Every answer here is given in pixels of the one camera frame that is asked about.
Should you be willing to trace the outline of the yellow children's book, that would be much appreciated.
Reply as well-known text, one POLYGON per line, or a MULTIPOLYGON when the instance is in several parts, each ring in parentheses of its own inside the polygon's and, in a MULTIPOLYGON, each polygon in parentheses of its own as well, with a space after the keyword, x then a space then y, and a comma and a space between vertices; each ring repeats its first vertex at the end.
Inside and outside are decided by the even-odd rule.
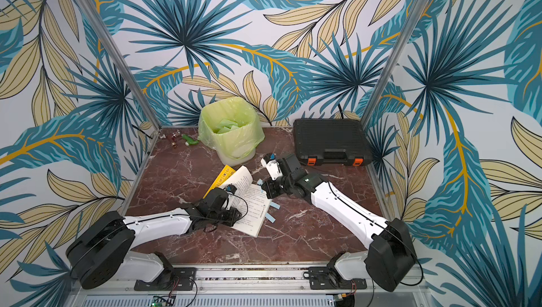
POLYGON ((238 170, 225 166, 204 197, 213 188, 224 189, 229 184, 237 187, 236 197, 233 198, 232 203, 243 214, 241 220, 232 228, 249 236, 257 237, 263 225, 265 214, 268 213, 271 200, 267 199, 267 195, 260 186, 253 183, 250 171, 244 166, 238 170))

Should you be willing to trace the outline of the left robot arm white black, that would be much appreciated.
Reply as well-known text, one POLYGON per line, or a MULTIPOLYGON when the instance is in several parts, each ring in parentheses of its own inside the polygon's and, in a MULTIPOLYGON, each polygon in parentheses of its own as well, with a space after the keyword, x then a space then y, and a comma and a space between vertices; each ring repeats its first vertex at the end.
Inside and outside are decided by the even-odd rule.
POLYGON ((68 247, 70 277, 83 289, 110 280, 128 280, 136 291, 176 291, 193 275, 178 270, 164 254, 134 249, 167 236, 186 236, 209 225, 234 226, 244 214, 231 204, 239 190, 233 185, 214 188, 195 203, 146 216, 103 215, 68 247))

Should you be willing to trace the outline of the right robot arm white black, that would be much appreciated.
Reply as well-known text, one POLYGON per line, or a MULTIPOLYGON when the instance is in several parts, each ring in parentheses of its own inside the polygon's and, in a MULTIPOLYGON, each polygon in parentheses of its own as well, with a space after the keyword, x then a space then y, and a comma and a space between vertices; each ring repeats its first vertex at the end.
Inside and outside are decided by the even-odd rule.
POLYGON ((389 221, 358 205, 323 175, 307 172, 293 154, 282 159, 266 154, 261 164, 269 174, 261 186, 269 199, 281 195, 303 199, 336 219, 364 245, 365 251, 341 253, 327 264, 332 286, 370 279, 393 292, 418 264, 408 226, 402 220, 389 221))

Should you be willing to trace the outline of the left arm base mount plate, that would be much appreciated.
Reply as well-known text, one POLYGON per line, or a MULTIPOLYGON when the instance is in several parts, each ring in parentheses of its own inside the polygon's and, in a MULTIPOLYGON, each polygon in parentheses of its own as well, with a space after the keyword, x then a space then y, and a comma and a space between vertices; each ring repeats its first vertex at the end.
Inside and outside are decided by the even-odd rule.
POLYGON ((154 281, 135 282, 135 291, 191 291, 194 288, 197 269, 195 267, 174 267, 165 269, 154 281))

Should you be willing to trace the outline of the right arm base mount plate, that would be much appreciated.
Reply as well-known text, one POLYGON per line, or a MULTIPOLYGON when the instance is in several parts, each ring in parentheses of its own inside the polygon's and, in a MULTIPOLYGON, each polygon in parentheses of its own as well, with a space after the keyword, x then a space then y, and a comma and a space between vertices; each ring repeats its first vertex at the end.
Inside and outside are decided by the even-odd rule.
POLYGON ((323 267, 309 267, 303 273, 303 278, 309 281, 312 290, 360 290, 366 289, 367 283, 364 279, 346 280, 336 270, 323 267))

